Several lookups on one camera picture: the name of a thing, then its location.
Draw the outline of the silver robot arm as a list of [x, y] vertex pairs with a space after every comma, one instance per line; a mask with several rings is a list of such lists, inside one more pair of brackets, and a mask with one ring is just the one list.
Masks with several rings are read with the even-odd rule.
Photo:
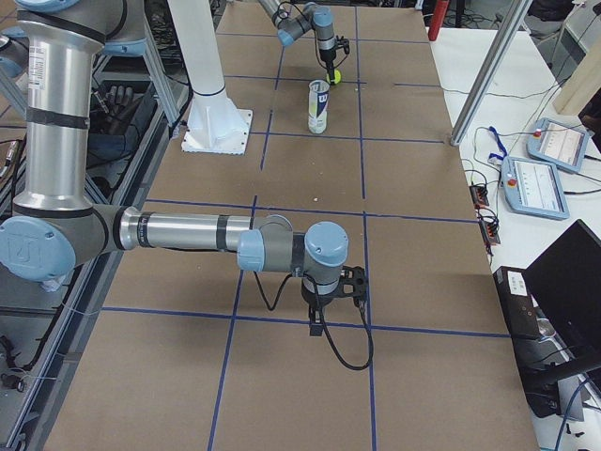
[[[351, 269], [344, 267], [348, 239], [332, 222], [294, 232], [286, 218], [161, 214], [135, 207], [93, 204], [85, 198], [85, 166], [94, 56], [141, 55], [146, 50], [144, 1], [15, 1], [29, 40], [27, 157], [24, 190], [1, 225], [1, 263], [32, 281], [66, 275], [115, 250], [165, 248], [235, 253], [239, 267], [299, 277], [309, 304], [311, 335], [326, 328], [324, 306], [349, 297]], [[320, 59], [335, 74], [337, 50], [326, 6], [308, 3], [296, 17], [279, 1], [259, 1], [284, 47], [315, 33]], [[243, 154], [251, 110], [238, 109], [223, 79], [208, 1], [169, 1], [189, 75], [192, 109], [182, 149]]]
[[336, 84], [335, 58], [339, 47], [334, 34], [333, 14], [327, 6], [309, 2], [298, 14], [292, 17], [282, 1], [259, 0], [258, 3], [270, 17], [277, 29], [278, 39], [284, 47], [292, 45], [309, 31], [313, 31], [316, 39], [318, 57], [324, 63], [327, 81]]

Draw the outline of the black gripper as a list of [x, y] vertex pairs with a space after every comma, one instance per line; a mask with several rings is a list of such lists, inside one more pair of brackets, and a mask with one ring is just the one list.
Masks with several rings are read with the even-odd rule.
[[334, 82], [336, 80], [336, 70], [335, 70], [335, 64], [334, 64], [335, 57], [336, 57], [335, 48], [334, 47], [329, 48], [329, 49], [319, 48], [317, 51], [318, 51], [320, 61], [324, 64], [324, 67], [326, 68], [327, 81]]
[[350, 292], [347, 291], [349, 286], [348, 278], [344, 276], [341, 276], [336, 283], [329, 285], [320, 285], [310, 277], [302, 279], [301, 296], [309, 305], [309, 335], [323, 335], [323, 321], [318, 309], [334, 300], [349, 297]]

